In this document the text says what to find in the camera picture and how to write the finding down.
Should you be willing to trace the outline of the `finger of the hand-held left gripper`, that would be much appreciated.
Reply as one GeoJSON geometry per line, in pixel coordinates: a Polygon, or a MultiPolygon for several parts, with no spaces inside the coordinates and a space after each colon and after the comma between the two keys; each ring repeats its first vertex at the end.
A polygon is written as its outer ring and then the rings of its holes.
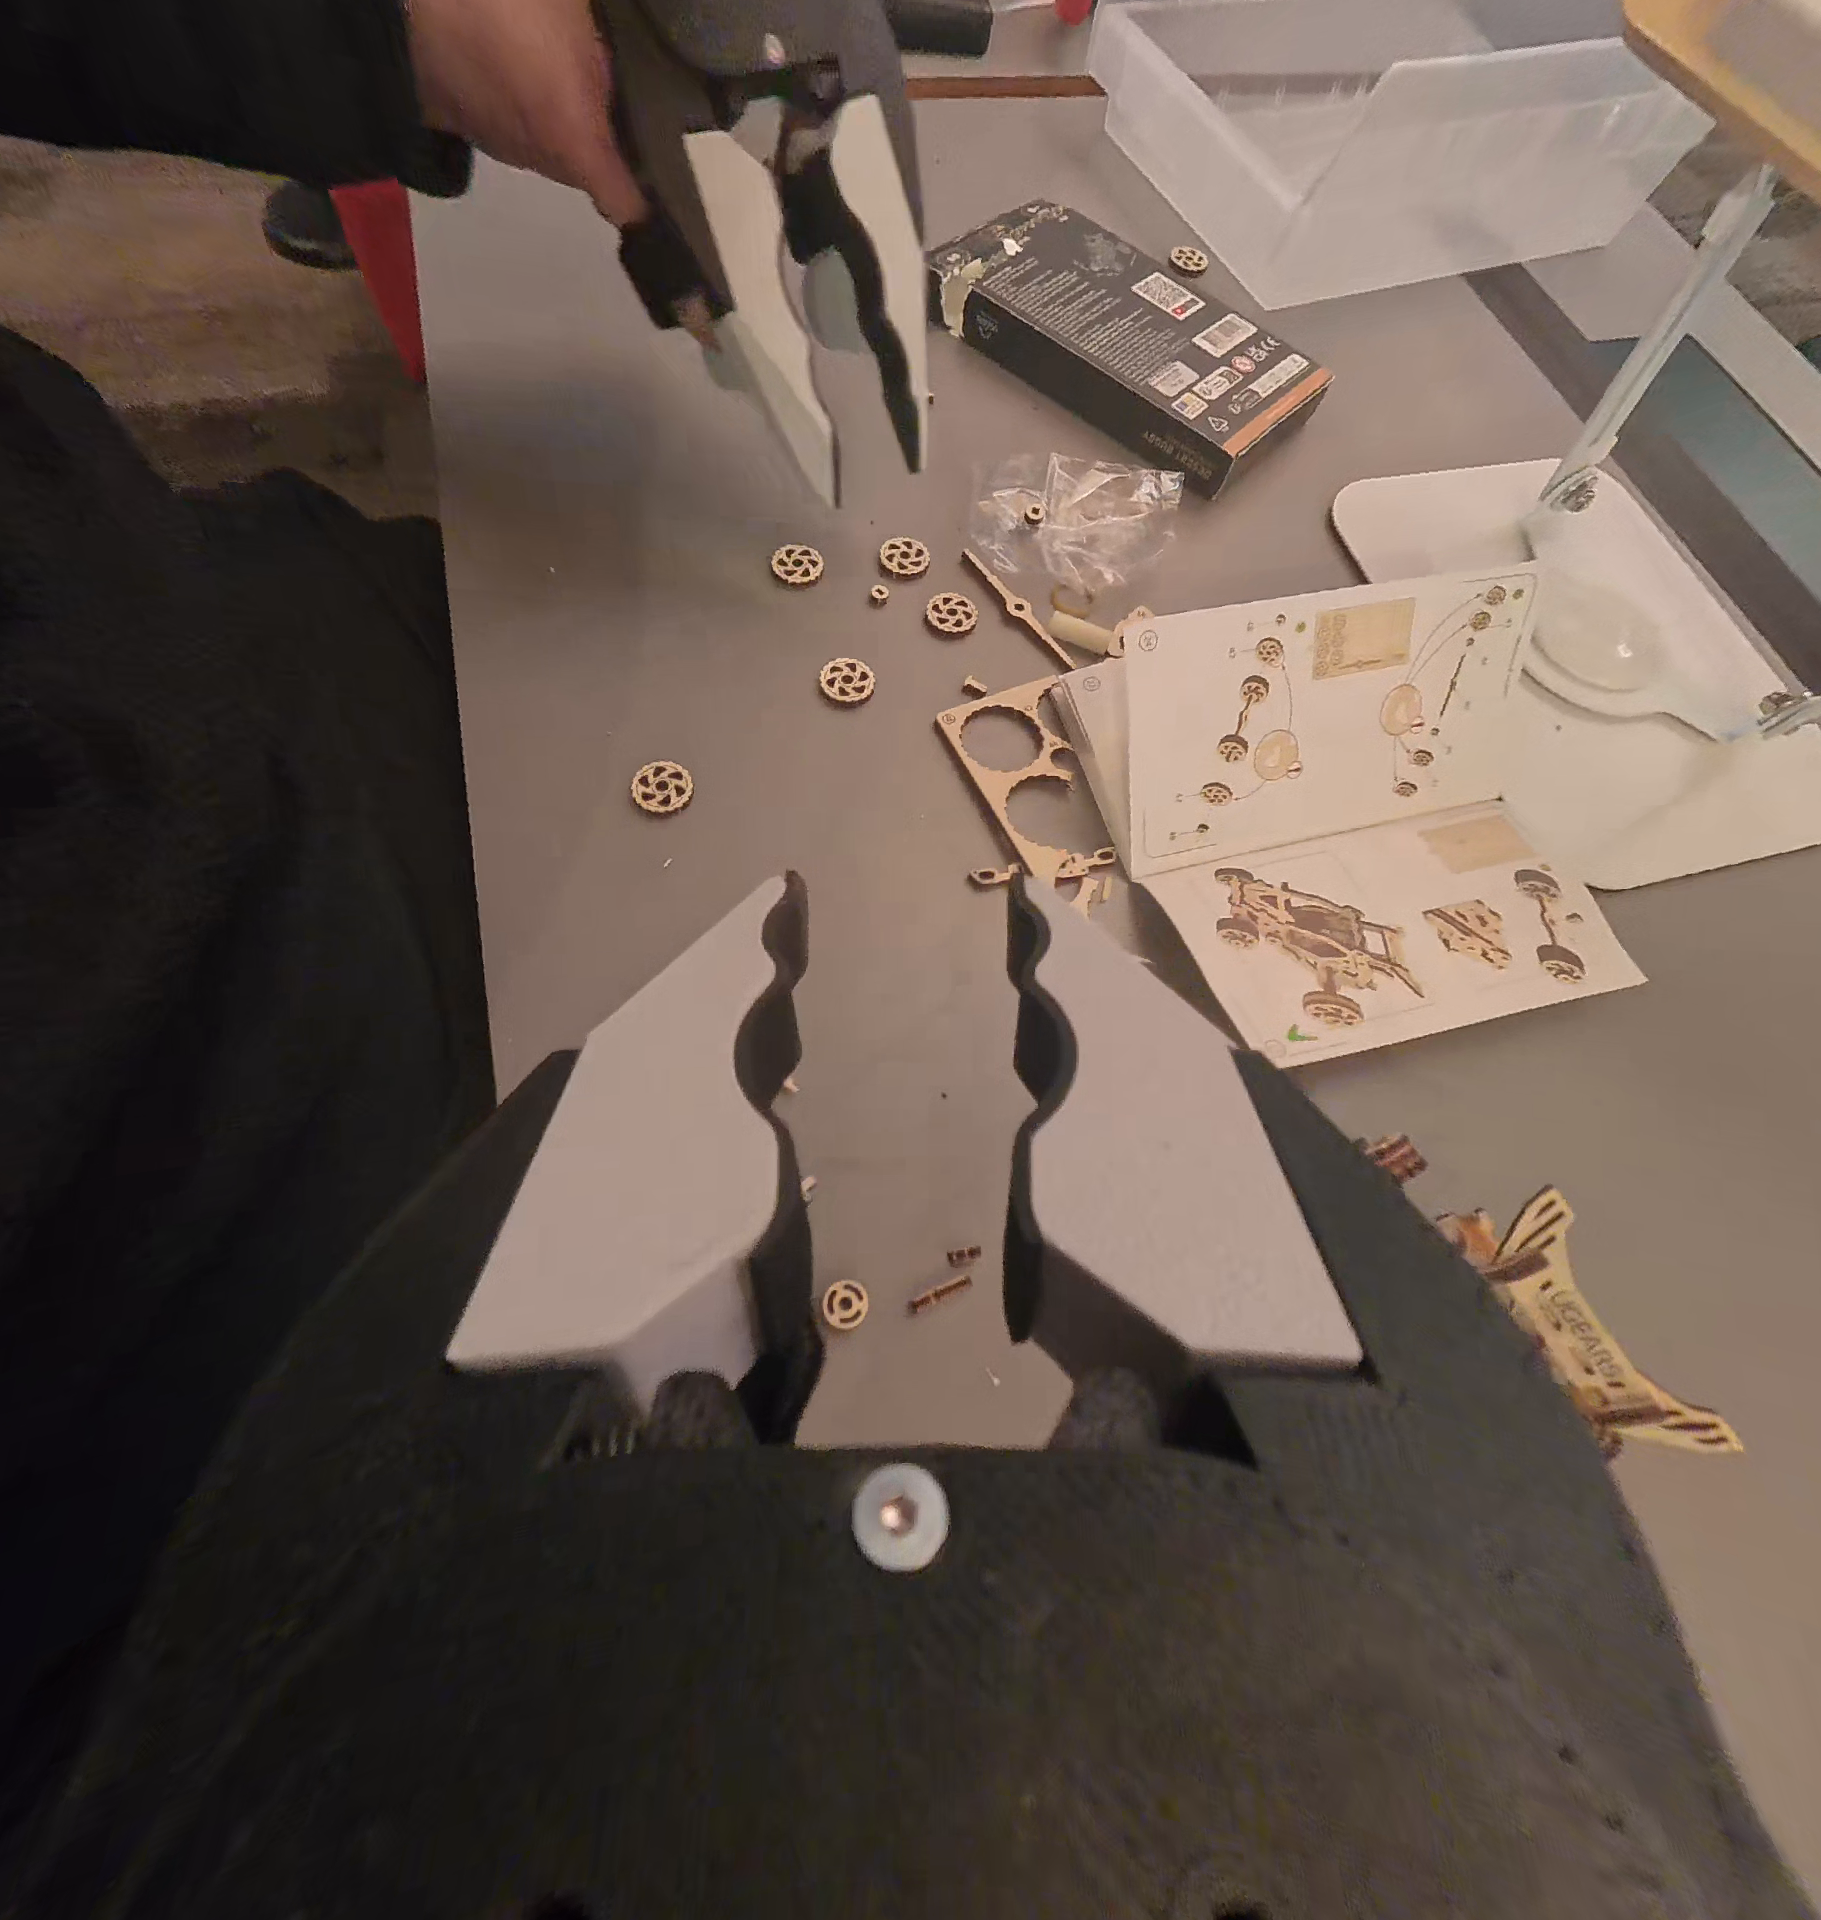
{"type": "Polygon", "coordinates": [[[741,119],[731,135],[692,135],[684,152],[725,270],[731,309],[705,351],[718,385],[748,393],[813,493],[837,508],[837,428],[815,379],[818,351],[843,351],[843,256],[800,267],[785,235],[787,119],[741,119]]]}
{"type": "Polygon", "coordinates": [[[875,94],[781,119],[781,225],[815,351],[869,351],[902,462],[925,470],[923,225],[875,94]]]}

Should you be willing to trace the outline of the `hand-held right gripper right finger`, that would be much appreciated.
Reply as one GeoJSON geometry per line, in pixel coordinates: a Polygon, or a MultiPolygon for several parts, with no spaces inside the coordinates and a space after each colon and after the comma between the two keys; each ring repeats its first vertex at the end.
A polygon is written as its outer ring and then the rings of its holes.
{"type": "Polygon", "coordinates": [[[1073,1385],[1064,1445],[1234,1445],[1230,1378],[1363,1343],[1243,1052],[1049,887],[1013,882],[1004,1323],[1073,1385]]]}

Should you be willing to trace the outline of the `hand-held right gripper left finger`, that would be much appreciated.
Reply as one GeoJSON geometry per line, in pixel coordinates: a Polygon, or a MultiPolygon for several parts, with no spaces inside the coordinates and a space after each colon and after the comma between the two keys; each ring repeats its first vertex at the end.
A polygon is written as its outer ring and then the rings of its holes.
{"type": "Polygon", "coordinates": [[[804,875],[754,890],[595,1024],[447,1343],[472,1375],[681,1375],[793,1445],[821,1382],[813,1220],[778,1113],[804,1064],[804,875]]]}

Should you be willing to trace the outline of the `wooden parts sheet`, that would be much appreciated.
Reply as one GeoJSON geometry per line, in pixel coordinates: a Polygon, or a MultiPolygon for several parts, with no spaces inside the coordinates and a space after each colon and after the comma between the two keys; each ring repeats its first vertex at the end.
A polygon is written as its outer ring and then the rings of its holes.
{"type": "Polygon", "coordinates": [[[1087,849],[1076,833],[1064,840],[1067,829],[1098,828],[1098,800],[1060,726],[1057,692],[1057,674],[1004,692],[966,689],[932,726],[1013,856],[1004,872],[972,872],[972,887],[1008,887],[1023,875],[1089,921],[1112,896],[1118,853],[1103,829],[1087,849]]]}

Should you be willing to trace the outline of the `person's left forearm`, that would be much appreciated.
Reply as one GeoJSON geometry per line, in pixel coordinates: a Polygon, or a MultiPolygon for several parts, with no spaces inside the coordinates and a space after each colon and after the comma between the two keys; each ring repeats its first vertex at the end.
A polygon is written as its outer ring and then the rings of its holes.
{"type": "Polygon", "coordinates": [[[401,5],[0,5],[0,137],[336,190],[472,182],[426,120],[401,5]]]}

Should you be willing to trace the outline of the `black model kit box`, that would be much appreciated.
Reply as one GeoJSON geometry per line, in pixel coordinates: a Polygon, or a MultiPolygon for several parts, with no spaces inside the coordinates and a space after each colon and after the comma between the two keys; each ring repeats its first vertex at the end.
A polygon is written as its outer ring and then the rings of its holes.
{"type": "Polygon", "coordinates": [[[1305,428],[1333,385],[1267,324],[1060,201],[928,249],[925,313],[1205,501],[1305,428]]]}

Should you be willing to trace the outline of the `wooden model buggy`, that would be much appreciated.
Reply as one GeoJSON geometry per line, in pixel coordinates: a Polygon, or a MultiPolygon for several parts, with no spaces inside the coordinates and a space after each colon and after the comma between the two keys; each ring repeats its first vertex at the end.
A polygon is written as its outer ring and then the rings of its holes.
{"type": "Polygon", "coordinates": [[[1590,1304],[1573,1277],[1573,1208],[1562,1185],[1541,1185],[1500,1223],[1493,1212],[1443,1212],[1427,1220],[1434,1250],[1397,1268],[1401,1304],[1386,1310],[1397,1342],[1437,1342],[1439,1355],[1471,1355],[1480,1334],[1460,1330],[1504,1312],[1531,1343],[1541,1372],[1559,1382],[1592,1430],[1599,1453],[1655,1445],[1686,1456],[1744,1453],[1737,1429],[1714,1406],[1676,1396],[1652,1378],[1590,1304]]]}

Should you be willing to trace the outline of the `person's left hand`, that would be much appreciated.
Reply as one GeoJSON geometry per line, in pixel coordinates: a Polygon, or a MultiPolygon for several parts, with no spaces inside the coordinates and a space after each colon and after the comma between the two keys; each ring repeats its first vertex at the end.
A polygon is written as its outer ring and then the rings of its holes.
{"type": "Polygon", "coordinates": [[[584,193],[613,229],[650,218],[613,129],[593,5],[408,5],[406,41],[433,129],[584,193]]]}

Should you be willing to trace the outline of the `clear plastic bag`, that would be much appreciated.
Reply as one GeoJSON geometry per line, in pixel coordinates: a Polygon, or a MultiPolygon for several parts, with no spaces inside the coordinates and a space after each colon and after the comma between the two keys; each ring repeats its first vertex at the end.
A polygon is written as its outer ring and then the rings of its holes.
{"type": "Polygon", "coordinates": [[[1008,583],[1098,603],[1152,571],[1176,536],[1188,474],[1015,452],[972,474],[965,546],[1008,583]]]}

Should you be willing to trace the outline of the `long wooden lever piece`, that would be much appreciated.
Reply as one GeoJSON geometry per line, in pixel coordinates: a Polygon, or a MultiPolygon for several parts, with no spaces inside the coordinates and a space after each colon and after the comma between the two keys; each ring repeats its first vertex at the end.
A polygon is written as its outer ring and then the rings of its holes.
{"type": "Polygon", "coordinates": [[[1064,642],[1053,637],[1053,631],[1042,623],[1042,617],[1035,614],[1035,608],[1030,603],[1030,598],[1023,598],[1015,590],[1010,590],[990,568],[984,557],[980,557],[972,549],[965,549],[965,563],[971,563],[971,571],[988,585],[988,593],[1001,601],[1008,620],[1013,620],[1015,627],[1023,627],[1057,662],[1060,669],[1078,669],[1078,660],[1069,657],[1069,651],[1064,647],[1064,642]]]}

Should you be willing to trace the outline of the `clear plastic storage box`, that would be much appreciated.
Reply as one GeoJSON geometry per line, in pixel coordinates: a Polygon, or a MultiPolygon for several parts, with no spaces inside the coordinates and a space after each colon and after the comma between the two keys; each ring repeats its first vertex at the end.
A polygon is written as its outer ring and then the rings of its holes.
{"type": "Polygon", "coordinates": [[[1714,129],[1621,5],[1100,5],[1105,135],[1267,309],[1609,249],[1714,129]]]}

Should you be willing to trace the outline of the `instruction booklet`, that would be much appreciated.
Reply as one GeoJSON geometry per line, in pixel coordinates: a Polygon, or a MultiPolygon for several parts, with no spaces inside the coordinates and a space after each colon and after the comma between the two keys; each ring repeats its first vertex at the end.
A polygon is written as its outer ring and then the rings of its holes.
{"type": "Polygon", "coordinates": [[[1541,571],[1134,623],[1053,713],[1235,1038],[1320,1066],[1645,984],[1508,801],[1541,571]]]}

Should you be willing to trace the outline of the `white tablet stand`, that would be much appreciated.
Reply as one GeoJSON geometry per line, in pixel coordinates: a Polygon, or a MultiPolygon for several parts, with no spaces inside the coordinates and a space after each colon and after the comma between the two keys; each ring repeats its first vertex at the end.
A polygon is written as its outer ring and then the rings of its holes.
{"type": "Polygon", "coordinates": [[[1333,528],[1371,583],[1541,563],[1504,807],[1592,890],[1821,849],[1821,693],[1759,642],[1609,462],[1789,179],[1821,205],[1821,5],[1627,5],[1627,45],[1732,129],[1722,193],[1661,316],[1559,469],[1363,477],[1333,528]]]}

